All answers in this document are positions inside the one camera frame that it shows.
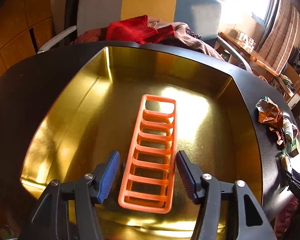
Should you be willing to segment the orange muffin snack bag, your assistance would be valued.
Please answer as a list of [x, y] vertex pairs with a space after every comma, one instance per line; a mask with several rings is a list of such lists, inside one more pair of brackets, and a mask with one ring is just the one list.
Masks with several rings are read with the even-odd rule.
[[272, 128], [283, 128], [283, 113], [270, 97], [260, 99], [255, 107], [258, 110], [258, 122]]

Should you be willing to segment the orange plastic rack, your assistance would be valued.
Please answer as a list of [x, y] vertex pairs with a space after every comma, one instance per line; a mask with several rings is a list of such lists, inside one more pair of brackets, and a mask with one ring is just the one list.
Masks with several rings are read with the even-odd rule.
[[176, 148], [176, 101], [143, 95], [118, 197], [121, 207], [159, 214], [170, 212]]

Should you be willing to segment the large cracker pack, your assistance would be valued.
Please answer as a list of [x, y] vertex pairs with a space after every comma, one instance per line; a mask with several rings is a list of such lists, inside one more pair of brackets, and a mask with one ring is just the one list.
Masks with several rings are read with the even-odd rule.
[[281, 161], [282, 168], [287, 172], [292, 173], [292, 166], [289, 155], [286, 152], [282, 152], [279, 156], [279, 159]]

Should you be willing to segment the green white small carton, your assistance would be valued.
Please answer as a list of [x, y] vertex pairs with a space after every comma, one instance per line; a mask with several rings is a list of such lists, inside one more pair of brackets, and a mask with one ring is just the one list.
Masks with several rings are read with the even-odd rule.
[[298, 140], [296, 138], [293, 139], [291, 145], [290, 145], [290, 156], [292, 158], [296, 157], [299, 154], [298, 151]]

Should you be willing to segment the beige knit sock roll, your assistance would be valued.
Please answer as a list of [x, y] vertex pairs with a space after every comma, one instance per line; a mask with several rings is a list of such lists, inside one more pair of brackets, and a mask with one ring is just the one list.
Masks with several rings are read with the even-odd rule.
[[283, 116], [283, 130], [286, 140], [291, 143], [294, 139], [293, 126], [289, 117]]

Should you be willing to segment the pink bed cover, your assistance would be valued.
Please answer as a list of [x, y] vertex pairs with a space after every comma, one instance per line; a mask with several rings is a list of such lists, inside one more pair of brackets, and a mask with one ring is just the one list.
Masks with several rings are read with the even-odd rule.
[[275, 218], [274, 233], [277, 239], [300, 239], [300, 200], [295, 196]]

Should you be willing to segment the gold red tin box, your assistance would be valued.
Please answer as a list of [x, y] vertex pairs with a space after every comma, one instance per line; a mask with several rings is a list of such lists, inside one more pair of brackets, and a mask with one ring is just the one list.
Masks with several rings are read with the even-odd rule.
[[245, 181], [262, 199], [254, 110], [239, 86], [250, 76], [210, 57], [107, 46], [39, 125], [21, 184], [39, 197], [51, 180], [76, 181], [116, 150], [119, 170], [96, 207], [104, 236], [188, 239], [198, 206], [174, 167], [178, 150], [218, 180]]

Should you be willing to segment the wooden side table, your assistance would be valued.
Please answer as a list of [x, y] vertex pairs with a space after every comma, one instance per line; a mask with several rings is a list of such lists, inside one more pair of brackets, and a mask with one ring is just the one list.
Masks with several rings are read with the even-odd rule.
[[258, 64], [260, 67], [264, 68], [267, 72], [269, 72], [272, 76], [279, 76], [280, 72], [276, 72], [273, 70], [272, 66], [256, 51], [253, 49], [244, 48], [243, 45], [239, 43], [235, 38], [229, 36], [228, 34], [224, 34], [220, 32], [218, 37], [222, 38], [225, 42], [232, 45], [234, 48], [238, 49], [242, 52], [248, 59], [248, 61], [253, 61]]

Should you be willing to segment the middle window curtain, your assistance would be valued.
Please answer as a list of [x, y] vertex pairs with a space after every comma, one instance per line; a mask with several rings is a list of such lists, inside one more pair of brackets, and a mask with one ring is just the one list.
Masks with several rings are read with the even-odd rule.
[[290, 0], [270, 0], [266, 28], [258, 54], [269, 64], [269, 72], [281, 74], [292, 51], [299, 24], [299, 12]]

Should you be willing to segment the clear glass tray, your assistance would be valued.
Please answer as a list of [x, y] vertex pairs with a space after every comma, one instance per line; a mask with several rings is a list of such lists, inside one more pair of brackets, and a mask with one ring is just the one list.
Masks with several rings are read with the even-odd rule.
[[253, 51], [256, 43], [251, 36], [238, 29], [233, 30], [233, 35], [234, 38], [244, 49], [246, 49], [249, 52]]

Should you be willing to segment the pink brown cloth pile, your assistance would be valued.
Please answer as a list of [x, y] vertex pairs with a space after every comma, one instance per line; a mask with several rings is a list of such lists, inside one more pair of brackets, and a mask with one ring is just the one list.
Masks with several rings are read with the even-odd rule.
[[194, 33], [186, 23], [165, 23], [160, 22], [158, 18], [154, 17], [150, 17], [148, 19], [148, 26], [154, 27], [157, 30], [161, 30], [164, 27], [168, 27], [170, 25], [174, 28], [174, 37], [164, 39], [162, 41], [162, 44], [190, 49], [196, 52], [203, 53], [207, 56], [214, 57], [215, 59], [224, 61], [221, 55], [212, 46], [202, 41], [200, 39], [200, 36]]

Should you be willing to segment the red cloth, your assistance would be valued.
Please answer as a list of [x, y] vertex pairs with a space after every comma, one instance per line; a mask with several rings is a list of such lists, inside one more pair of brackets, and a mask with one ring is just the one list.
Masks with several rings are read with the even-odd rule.
[[146, 43], [157, 44], [175, 37], [174, 26], [169, 24], [156, 29], [148, 25], [148, 16], [138, 16], [119, 22], [113, 22], [107, 27], [106, 41], [127, 41], [140, 45]]

